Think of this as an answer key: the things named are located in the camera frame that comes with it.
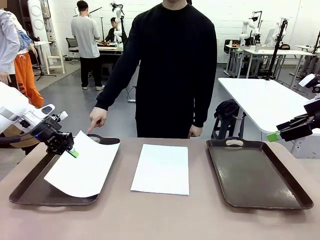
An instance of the dark serving tray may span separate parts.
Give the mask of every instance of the dark serving tray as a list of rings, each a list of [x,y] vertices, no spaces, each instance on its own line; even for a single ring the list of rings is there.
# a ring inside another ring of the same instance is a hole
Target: dark serving tray
[[[223,196],[231,206],[271,210],[306,210],[314,206],[266,143],[238,137],[206,143]]]
[[[103,138],[95,134],[89,134],[88,136],[103,145],[120,143],[117,138]],[[93,204],[98,199],[99,194],[86,198],[73,197],[44,180],[44,177],[59,157],[58,155],[47,154],[11,193],[10,202],[47,207],[87,206]]]

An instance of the person's left hand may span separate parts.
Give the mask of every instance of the person's left hand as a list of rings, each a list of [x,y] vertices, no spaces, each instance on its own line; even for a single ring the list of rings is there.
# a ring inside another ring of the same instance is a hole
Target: person's left hand
[[[38,58],[38,53],[37,53],[37,50],[35,49],[35,47],[32,44],[30,44],[29,47],[30,47],[31,51],[33,52],[33,54],[35,55],[35,57]]]
[[[190,130],[189,130],[189,138],[193,137],[193,138],[196,138],[196,137],[200,137],[202,134],[202,127],[197,127],[197,126],[194,126],[192,125]]]

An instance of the black hair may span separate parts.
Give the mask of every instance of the black hair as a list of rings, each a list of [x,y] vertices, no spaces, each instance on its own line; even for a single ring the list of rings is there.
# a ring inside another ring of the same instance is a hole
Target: black hair
[[[85,1],[78,1],[76,3],[78,9],[80,12],[84,12],[89,6],[88,6],[88,3],[86,3]]]

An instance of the tray handle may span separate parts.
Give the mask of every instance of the tray handle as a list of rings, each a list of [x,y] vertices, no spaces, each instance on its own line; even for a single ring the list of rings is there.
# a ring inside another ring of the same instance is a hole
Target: tray handle
[[[227,144],[227,142],[231,140],[237,140],[240,142],[240,144],[237,144],[237,143]],[[248,144],[248,141],[236,136],[228,137],[224,139],[223,142],[225,147],[232,147],[232,148],[246,147],[246,145]]]

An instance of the black long sleeve shirt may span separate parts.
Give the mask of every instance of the black long sleeve shirt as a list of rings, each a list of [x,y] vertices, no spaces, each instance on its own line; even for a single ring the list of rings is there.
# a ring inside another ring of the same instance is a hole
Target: black long sleeve shirt
[[[139,61],[136,120],[172,125],[191,120],[203,127],[217,67],[213,23],[191,5],[169,10],[159,4],[138,15],[96,107],[108,110]]]

